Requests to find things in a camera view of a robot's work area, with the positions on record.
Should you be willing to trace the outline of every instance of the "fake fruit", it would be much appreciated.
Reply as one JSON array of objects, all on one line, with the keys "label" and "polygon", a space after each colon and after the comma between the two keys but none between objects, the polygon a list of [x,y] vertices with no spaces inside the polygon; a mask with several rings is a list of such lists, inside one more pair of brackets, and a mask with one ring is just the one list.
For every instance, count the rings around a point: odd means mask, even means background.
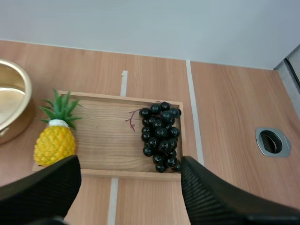
[{"label": "fake fruit", "polygon": [[177,141],[175,138],[170,138],[168,141],[171,144],[172,149],[177,148]]},{"label": "fake fruit", "polygon": [[142,141],[143,142],[148,142],[148,140],[151,138],[150,132],[144,132],[142,133]]},{"label": "fake fruit", "polygon": [[178,137],[180,135],[180,131],[177,127],[171,128],[169,132],[171,137]]},{"label": "fake fruit", "polygon": [[162,103],[160,104],[160,107],[161,107],[161,111],[167,111],[167,110],[170,109],[170,104],[167,103],[167,102],[162,102]]},{"label": "fake fruit", "polygon": [[151,111],[150,111],[150,109],[143,108],[140,110],[139,114],[141,117],[148,119],[151,116]]},{"label": "fake fruit", "polygon": [[152,150],[151,148],[149,148],[148,146],[145,146],[142,150],[142,152],[144,153],[145,156],[153,156],[153,152],[154,150]]},{"label": "fake fruit", "polygon": [[142,133],[144,133],[144,132],[151,132],[150,127],[143,127],[142,128]]},{"label": "fake fruit", "polygon": [[175,118],[179,118],[181,115],[181,111],[179,112],[179,109],[177,108],[171,108],[169,109],[169,112],[172,113]]},{"label": "fake fruit", "polygon": [[177,160],[177,164],[172,168],[173,172],[179,173],[181,171],[180,161]]},{"label": "fake fruit", "polygon": [[43,100],[49,106],[40,107],[48,116],[48,119],[41,121],[48,123],[49,126],[41,133],[34,146],[34,161],[43,166],[51,165],[74,154],[75,139],[70,128],[75,129],[73,121],[81,119],[72,116],[79,99],[70,101],[70,92],[61,96],[56,90],[53,91],[54,102]]},{"label": "fake fruit", "polygon": [[163,173],[164,171],[167,170],[166,165],[155,165],[155,170],[159,173]]},{"label": "fake fruit", "polygon": [[171,156],[167,159],[167,162],[165,163],[167,167],[175,167],[177,165],[177,158],[174,156]]},{"label": "fake fruit", "polygon": [[159,104],[153,104],[150,108],[150,111],[154,115],[158,115],[161,112],[161,108]]},{"label": "fake fruit", "polygon": [[156,129],[156,128],[162,128],[163,126],[164,126],[164,123],[160,119],[157,119],[156,121],[154,121],[152,123],[152,127],[154,129]]},{"label": "fake fruit", "polygon": [[150,118],[148,119],[148,125],[149,125],[149,127],[152,127],[154,121],[156,121],[157,119],[158,119],[158,117],[150,117]]},{"label": "fake fruit", "polygon": [[143,119],[142,120],[142,124],[145,126],[145,127],[148,127],[149,126],[149,122],[148,122],[148,119]]},{"label": "fake fruit", "polygon": [[162,165],[165,161],[165,158],[163,156],[155,155],[153,156],[153,163],[155,165]]},{"label": "fake fruit", "polygon": [[169,111],[164,111],[162,114],[161,114],[161,119],[162,121],[165,123],[165,124],[170,124],[172,123],[173,121],[173,114],[170,113]]},{"label": "fake fruit", "polygon": [[168,153],[172,150],[172,147],[168,141],[161,141],[159,143],[158,150],[160,150],[163,153]]},{"label": "fake fruit", "polygon": [[168,136],[168,131],[163,127],[159,127],[154,131],[154,135],[157,139],[164,139]]},{"label": "fake fruit", "polygon": [[169,131],[172,128],[172,124],[168,124],[165,126],[166,130]]},{"label": "fake fruit", "polygon": [[150,109],[140,110],[143,117],[142,140],[144,141],[143,154],[152,156],[156,165],[155,169],[163,173],[167,168],[173,172],[180,172],[180,162],[177,157],[177,141],[180,130],[172,127],[175,118],[179,118],[181,111],[178,108],[170,108],[170,104],[162,102],[153,104]]},{"label": "fake fruit", "polygon": [[177,156],[177,152],[173,149],[173,150],[170,151],[169,155],[176,157]]},{"label": "fake fruit", "polygon": [[149,140],[148,140],[148,146],[151,148],[151,149],[157,149],[158,148],[158,139],[156,139],[155,137],[151,137]]}]

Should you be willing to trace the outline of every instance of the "white line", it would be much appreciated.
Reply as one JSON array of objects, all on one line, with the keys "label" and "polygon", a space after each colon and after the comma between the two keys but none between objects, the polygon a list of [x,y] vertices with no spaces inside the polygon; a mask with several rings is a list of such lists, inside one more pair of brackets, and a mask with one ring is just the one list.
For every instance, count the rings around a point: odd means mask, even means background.
[{"label": "white line", "polygon": [[127,76],[128,76],[128,71],[123,70],[122,72],[122,83],[121,83],[121,97],[126,96],[126,90],[127,90]]},{"label": "white line", "polygon": [[112,178],[107,225],[116,224],[119,178]]},{"label": "white line", "polygon": [[186,60],[186,65],[187,65],[187,81],[189,87],[189,95],[191,98],[192,114],[193,114],[193,121],[194,121],[194,131],[195,131],[198,162],[204,165],[198,111],[197,111],[195,90],[194,90],[193,77],[192,77],[191,61]]},{"label": "white line", "polygon": [[[120,92],[121,97],[126,96],[127,77],[128,77],[128,71],[123,70],[123,72],[122,72],[122,83],[121,83],[121,92]],[[112,178],[111,193],[110,193],[110,197],[109,197],[107,225],[115,225],[116,224],[117,204],[118,204],[118,189],[119,189],[119,178]]]}]

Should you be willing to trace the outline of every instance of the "tray rim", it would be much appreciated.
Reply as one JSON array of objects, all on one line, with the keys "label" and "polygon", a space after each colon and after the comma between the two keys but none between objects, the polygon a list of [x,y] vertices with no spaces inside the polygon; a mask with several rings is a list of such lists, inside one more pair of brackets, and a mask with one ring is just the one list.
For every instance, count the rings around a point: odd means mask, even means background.
[{"label": "tray rim", "polygon": [[[62,95],[66,95],[68,91],[59,90],[58,91]],[[78,97],[92,97],[99,98],[106,101],[114,101],[114,102],[124,102],[129,103],[131,105],[148,105],[156,103],[157,101],[166,101],[173,106],[178,107],[181,110],[181,117],[179,119],[180,126],[180,135],[181,135],[181,156],[185,155],[186,149],[186,136],[185,136],[185,124],[184,124],[184,110],[183,103],[177,101],[168,101],[168,100],[154,100],[154,99],[146,99],[146,98],[135,98],[135,97],[120,97],[113,95],[103,95],[103,94],[94,94],[94,93],[85,93],[85,92],[71,92],[71,96]],[[35,162],[33,164],[33,171],[40,171],[44,168],[44,166],[37,165]],[[122,170],[96,170],[96,169],[81,169],[82,175],[87,176],[98,176],[98,177],[117,177],[120,179],[146,179],[146,180],[180,180],[180,173],[158,173],[158,172],[135,172],[135,171],[122,171]]]}]

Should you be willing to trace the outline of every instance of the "bowl rim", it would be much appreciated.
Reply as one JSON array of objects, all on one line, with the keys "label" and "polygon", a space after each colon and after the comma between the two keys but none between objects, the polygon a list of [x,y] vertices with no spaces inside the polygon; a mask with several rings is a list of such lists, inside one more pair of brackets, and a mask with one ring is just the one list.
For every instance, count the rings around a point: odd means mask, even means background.
[{"label": "bowl rim", "polygon": [[3,123],[0,124],[0,131],[2,131],[5,128],[7,128],[12,122],[14,122],[27,107],[32,95],[32,85],[28,73],[18,64],[1,58],[0,58],[0,64],[11,67],[15,71],[17,71],[19,75],[22,77],[22,79],[24,80],[24,84],[25,84],[24,99],[21,102],[21,104],[18,106],[17,110],[6,120],[4,120]]}]

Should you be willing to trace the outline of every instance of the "pineapple leaves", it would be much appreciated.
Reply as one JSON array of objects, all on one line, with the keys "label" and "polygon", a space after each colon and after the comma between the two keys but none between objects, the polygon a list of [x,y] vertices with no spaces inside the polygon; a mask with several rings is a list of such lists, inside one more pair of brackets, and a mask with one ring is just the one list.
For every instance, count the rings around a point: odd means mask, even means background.
[{"label": "pineapple leaves", "polygon": [[58,116],[58,119],[60,119],[60,120],[65,120],[66,116],[67,116],[67,111],[66,111],[66,109],[64,108],[64,109],[62,109],[60,115]]},{"label": "pineapple leaves", "polygon": [[68,105],[69,99],[70,99],[70,94],[71,94],[71,92],[68,91],[68,93],[62,97],[62,107],[65,107]]},{"label": "pineapple leaves", "polygon": [[74,124],[73,124],[72,122],[69,122],[68,125],[69,125],[69,127],[71,127],[72,129],[76,130],[76,128],[75,128],[75,126],[74,126]]},{"label": "pineapple leaves", "polygon": [[44,113],[46,113],[46,115],[49,117],[49,119],[53,120],[55,119],[55,114],[53,113],[53,111],[47,109],[47,108],[44,108],[43,106],[40,106],[39,107],[41,110],[44,111]]},{"label": "pineapple leaves", "polygon": [[70,101],[71,92],[68,91],[67,94],[61,95],[57,90],[53,89],[55,100],[52,102],[48,99],[43,99],[43,102],[48,103],[48,106],[40,106],[40,109],[49,117],[48,120],[41,119],[41,121],[48,123],[50,120],[63,120],[70,128],[75,129],[74,120],[79,120],[81,117],[73,117],[72,111],[76,106],[81,106],[79,104],[79,99]]},{"label": "pineapple leaves", "polygon": [[49,110],[53,111],[53,109],[50,106],[42,106],[42,107],[45,108],[45,109],[49,109]]},{"label": "pineapple leaves", "polygon": [[45,119],[39,119],[40,121],[43,121],[45,123],[49,123],[50,120],[45,120]]},{"label": "pineapple leaves", "polygon": [[60,94],[58,93],[58,91],[56,89],[53,88],[53,92],[54,92],[54,96],[55,96],[55,99],[57,99]]},{"label": "pineapple leaves", "polygon": [[82,119],[82,117],[70,117],[70,118],[67,118],[67,122],[71,122],[71,121],[74,121],[74,120],[80,120]]},{"label": "pineapple leaves", "polygon": [[42,102],[46,102],[48,103],[49,105],[51,105],[52,107],[54,107],[54,104],[52,103],[52,101],[48,100],[48,99],[42,99],[41,100]]},{"label": "pineapple leaves", "polygon": [[61,112],[61,103],[62,103],[62,96],[58,96],[55,98],[55,103],[54,103],[54,113],[58,117]]},{"label": "pineapple leaves", "polygon": [[67,115],[71,114],[71,112],[75,109],[75,107],[78,105],[78,103],[79,103],[79,99],[76,99],[75,101],[71,102],[67,106]]}]

